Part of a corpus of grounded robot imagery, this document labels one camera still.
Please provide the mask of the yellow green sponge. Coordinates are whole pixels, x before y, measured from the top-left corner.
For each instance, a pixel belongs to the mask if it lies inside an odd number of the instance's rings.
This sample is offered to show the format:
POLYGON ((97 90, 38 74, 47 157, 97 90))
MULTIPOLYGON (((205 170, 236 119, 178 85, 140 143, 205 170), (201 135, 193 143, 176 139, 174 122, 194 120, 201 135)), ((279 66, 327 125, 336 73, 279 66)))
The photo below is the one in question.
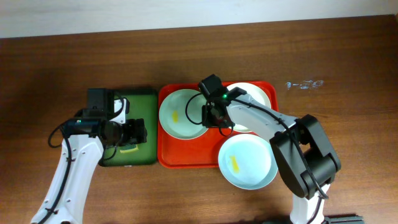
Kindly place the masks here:
POLYGON ((137 145, 131 145, 131 146, 126 146, 124 148, 120 148, 120 153, 125 154, 125 153, 130 153, 130 152, 136 152, 138 151, 139 148, 137 145))

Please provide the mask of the pale green plate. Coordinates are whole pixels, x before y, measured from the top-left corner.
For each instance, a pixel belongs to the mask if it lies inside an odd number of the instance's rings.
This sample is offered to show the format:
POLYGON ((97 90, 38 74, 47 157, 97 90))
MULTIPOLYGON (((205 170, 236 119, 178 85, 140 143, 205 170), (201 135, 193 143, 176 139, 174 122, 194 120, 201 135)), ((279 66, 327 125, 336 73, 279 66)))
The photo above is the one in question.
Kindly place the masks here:
POLYGON ((205 103, 206 99, 199 91, 181 89, 172 92, 160 105, 161 127, 177 139, 200 137, 208 130, 201 124, 201 108, 205 103))

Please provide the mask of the cream white plate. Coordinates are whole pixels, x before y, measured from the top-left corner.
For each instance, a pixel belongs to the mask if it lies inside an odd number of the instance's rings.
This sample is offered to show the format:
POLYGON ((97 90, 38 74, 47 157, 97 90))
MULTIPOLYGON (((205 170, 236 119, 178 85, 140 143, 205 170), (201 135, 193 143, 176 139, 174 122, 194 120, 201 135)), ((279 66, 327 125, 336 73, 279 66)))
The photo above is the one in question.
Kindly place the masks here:
POLYGON ((238 82, 234 84, 230 84, 227 86, 228 90, 232 90, 233 88, 241 88, 245 90, 248 94, 250 94, 257 102, 260 104, 271 108, 271 101, 268 95, 263 91, 260 87, 246 82, 238 82))

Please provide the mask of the light blue plate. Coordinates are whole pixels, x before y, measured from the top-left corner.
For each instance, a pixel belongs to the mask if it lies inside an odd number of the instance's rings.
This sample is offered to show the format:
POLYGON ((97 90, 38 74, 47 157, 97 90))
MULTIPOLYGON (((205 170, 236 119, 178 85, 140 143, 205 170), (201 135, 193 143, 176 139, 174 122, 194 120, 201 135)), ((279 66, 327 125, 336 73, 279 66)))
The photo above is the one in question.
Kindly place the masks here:
POLYGON ((271 145, 253 134, 238 134, 226 140, 218 153, 223 177, 244 190, 269 185, 278 173, 271 145))

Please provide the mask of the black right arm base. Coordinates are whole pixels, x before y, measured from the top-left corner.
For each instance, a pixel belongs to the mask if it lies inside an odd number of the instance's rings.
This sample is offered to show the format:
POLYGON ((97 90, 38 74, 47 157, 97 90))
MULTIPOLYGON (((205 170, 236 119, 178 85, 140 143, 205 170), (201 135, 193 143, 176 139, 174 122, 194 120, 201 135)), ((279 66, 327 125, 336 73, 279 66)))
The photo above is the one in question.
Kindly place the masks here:
POLYGON ((362 216, 325 217, 322 224, 365 224, 362 216))

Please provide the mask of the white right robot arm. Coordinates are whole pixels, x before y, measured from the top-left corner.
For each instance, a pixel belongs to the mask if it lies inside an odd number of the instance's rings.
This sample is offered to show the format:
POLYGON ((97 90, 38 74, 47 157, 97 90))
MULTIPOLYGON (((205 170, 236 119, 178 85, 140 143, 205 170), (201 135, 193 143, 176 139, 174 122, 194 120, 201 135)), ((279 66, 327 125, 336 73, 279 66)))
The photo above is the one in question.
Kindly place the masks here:
POLYGON ((206 127, 240 124, 269 142, 280 176, 294 196, 291 223, 331 222, 323 215, 323 206, 341 162, 314 116, 281 114, 243 90, 207 93, 205 98, 206 127))

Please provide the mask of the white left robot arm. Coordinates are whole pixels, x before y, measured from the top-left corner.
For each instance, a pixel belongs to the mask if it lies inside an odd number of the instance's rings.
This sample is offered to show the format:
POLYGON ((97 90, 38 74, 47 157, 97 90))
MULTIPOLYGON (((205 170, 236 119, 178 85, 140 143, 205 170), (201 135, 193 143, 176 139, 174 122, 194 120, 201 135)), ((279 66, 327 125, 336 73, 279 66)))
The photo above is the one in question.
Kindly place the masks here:
POLYGON ((60 160, 44 202, 31 223, 82 223, 91 179, 104 150, 147 141, 142 118, 125 123, 75 118, 66 121, 60 130, 60 160))

